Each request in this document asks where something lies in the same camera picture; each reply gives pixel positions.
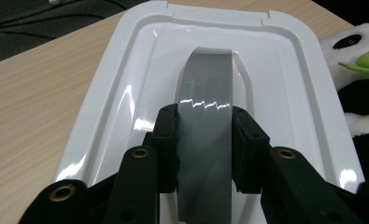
gray strip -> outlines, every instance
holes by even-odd
[[[233,65],[228,49],[196,49],[181,82],[178,219],[231,223]]]

wooden table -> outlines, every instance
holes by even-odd
[[[351,25],[310,0],[172,0],[172,4],[277,10],[318,36]],[[123,13],[0,62],[0,223],[17,223],[52,181],[79,107]]]

panda plush toy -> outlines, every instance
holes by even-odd
[[[320,40],[353,143],[369,181],[369,23]]]

